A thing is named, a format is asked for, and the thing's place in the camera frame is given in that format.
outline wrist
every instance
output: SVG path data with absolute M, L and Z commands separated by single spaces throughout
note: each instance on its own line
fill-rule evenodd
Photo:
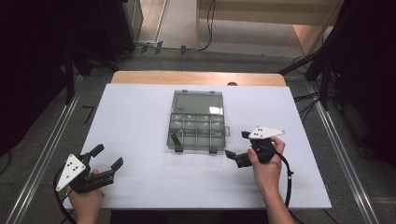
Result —
M 77 224 L 95 224 L 97 216 L 78 216 Z

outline tripod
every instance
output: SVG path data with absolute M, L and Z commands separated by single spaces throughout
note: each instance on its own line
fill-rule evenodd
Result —
M 87 58 L 96 60 L 103 66 L 111 69 L 113 72 L 120 70 L 116 65 L 110 63 L 91 50 L 85 48 L 83 45 L 76 43 L 76 41 L 72 41 L 71 38 L 67 37 L 64 39 L 64 68 L 66 74 L 67 92 L 65 101 L 66 105 L 70 103 L 75 95 L 73 63 L 81 75 L 89 76 L 92 71 L 92 66 L 88 63 Z
M 322 73 L 319 100 L 326 111 L 328 110 L 326 100 L 330 74 L 333 69 L 332 60 L 335 56 L 335 47 L 337 42 L 341 41 L 340 34 L 344 31 L 345 24 L 348 22 L 358 3 L 359 1 L 346 1 L 343 4 L 332 31 L 317 51 L 278 71 L 280 75 L 285 76 L 287 73 L 312 62 L 305 73 L 305 79 L 307 81 L 314 81 L 318 78 L 319 74 Z

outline aluminum rail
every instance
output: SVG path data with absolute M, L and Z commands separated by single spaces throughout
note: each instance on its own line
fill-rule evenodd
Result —
M 315 83 L 312 82 L 308 82 L 308 89 L 311 93 L 318 92 Z M 355 201 L 359 209 L 361 210 L 361 214 L 365 223 L 380 223 L 377 215 L 375 214 L 375 210 L 371 204 L 370 198 L 368 197 L 364 186 L 359 180 L 355 168 L 353 167 L 352 162 L 347 155 L 347 151 L 344 148 L 340 135 L 335 129 L 330 113 L 328 111 L 325 111 L 320 101 L 317 102 L 316 107 L 323 122 L 323 125 L 326 129 L 326 132 L 330 137 L 335 154 L 340 161 L 341 168 L 343 169 L 344 175 L 346 176 L 346 181 L 348 182 Z
M 55 127 L 52 130 L 51 135 L 49 136 L 49 140 L 47 144 L 44 146 L 44 149 L 38 158 L 37 163 L 35 164 L 35 168 L 27 179 L 25 185 L 23 186 L 20 196 L 16 201 L 14 208 L 12 209 L 8 219 L 7 224 L 16 224 L 21 223 L 27 208 L 29 207 L 30 202 L 33 200 L 35 196 L 35 191 L 38 188 L 38 185 L 47 170 L 48 164 L 50 163 L 50 159 L 58 146 L 59 140 L 62 137 L 64 132 L 64 128 L 67 125 L 67 122 L 70 120 L 71 115 L 76 107 L 78 102 L 78 98 L 81 93 L 81 86 L 83 84 L 84 78 L 79 76 L 76 81 L 76 94 L 69 103 L 69 105 L 64 106 L 64 110 L 61 113 L 61 116 L 58 118 L 58 121 L 55 124 Z

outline floor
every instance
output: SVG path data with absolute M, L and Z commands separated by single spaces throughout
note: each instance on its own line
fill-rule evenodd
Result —
M 183 23 L 180 18 L 183 18 L 181 12 L 194 13 L 191 7 L 194 6 L 194 2 L 195 0 L 141 0 L 143 11 L 147 14 L 145 20 L 151 22 L 142 27 L 139 43 L 150 43 L 155 46 L 156 43 L 162 41 L 163 47 L 166 48 L 180 48 L 180 46 L 193 48 L 196 44 L 193 27 L 195 19 L 183 20 L 185 22 Z M 206 44 L 208 37 L 206 21 L 200 21 L 200 31 L 199 47 L 202 47 Z M 260 72 L 262 64 L 271 64 L 271 57 L 274 57 L 277 63 L 281 61 L 284 66 L 304 55 L 290 25 L 227 21 L 214 21 L 212 44 L 205 52 L 208 53 L 188 54 L 185 57 L 189 63 L 184 63 L 183 60 L 179 63 L 177 58 L 180 56 L 174 52 L 163 52 L 159 57 L 152 51 L 148 51 L 134 57 L 130 62 L 127 59 L 120 65 L 131 70 L 175 68 L 188 70 L 194 67 L 202 70 Z M 234 57 L 240 60 L 238 64 L 232 63 Z M 298 76 L 299 72 L 303 73 L 304 70 L 305 68 L 301 67 L 298 72 L 294 71 L 286 77 L 287 85 L 290 86 L 293 94 L 308 93 L 311 91 L 310 88 L 315 88 L 315 85 L 307 83 L 301 76 Z M 73 116 L 67 117 L 64 113 L 65 110 L 71 108 L 63 105 L 64 93 L 61 93 L 35 123 L 20 145 L 15 147 L 11 154 L 0 158 L 0 170 L 2 170 L 0 211 L 6 211 L 3 214 L 11 212 L 12 204 L 16 204 L 17 207 L 18 197 L 24 199 L 23 197 L 27 194 L 21 194 L 22 187 L 26 187 L 25 183 L 34 181 L 30 179 L 34 170 L 39 171 L 37 172 L 39 188 L 29 189 L 35 197 L 32 196 L 33 198 L 24 202 L 21 207 L 21 217 L 12 223 L 59 223 L 61 221 L 62 214 L 50 199 L 53 173 L 56 172 L 57 164 L 61 163 L 68 153 L 78 153 L 79 148 L 84 144 L 91 121 L 88 124 L 85 123 L 90 111 L 83 106 L 98 104 L 104 86 L 111 80 L 108 74 L 111 74 L 111 71 L 98 68 L 92 77 L 78 77 L 77 75 L 76 85 L 82 91 L 74 105 Z M 297 106 L 304 108 L 308 103 L 297 104 Z M 293 213 L 304 223 L 392 223 L 392 220 L 396 218 L 394 188 L 396 169 L 389 167 L 381 160 L 368 161 L 360 156 L 359 146 L 353 140 L 353 134 L 347 127 L 347 122 L 338 113 L 336 107 L 330 105 L 330 111 L 327 113 L 323 113 L 320 106 L 315 111 L 308 116 L 304 126 L 312 148 L 315 149 L 314 154 L 323 180 L 328 187 L 333 209 L 328 211 L 296 210 Z M 58 123 L 62 116 L 68 120 L 67 125 L 63 126 Z M 53 127 L 64 135 L 54 136 Z M 56 151 L 53 146 L 48 145 L 50 140 L 56 143 L 55 148 L 58 148 Z M 47 161 L 48 164 L 40 163 L 38 161 L 44 161 L 40 157 L 44 155 L 43 151 L 48 151 L 45 154 L 47 157 L 51 158 L 52 154 L 56 156 Z M 3 170 L 2 167 L 6 167 L 7 163 L 9 163 L 8 168 Z M 368 203 L 362 203 L 365 200 L 364 196 L 369 198 Z M 219 211 L 169 212 L 171 224 L 216 223 L 220 216 Z M 0 218 L 0 222 L 6 220 L 6 217 Z M 102 221 L 99 223 L 107 223 L 107 221 L 108 211 L 104 211 Z

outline plastic organizer box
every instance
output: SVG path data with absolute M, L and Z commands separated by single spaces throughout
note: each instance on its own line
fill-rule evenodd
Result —
M 222 93 L 175 91 L 169 120 L 167 145 L 175 152 L 225 148 Z

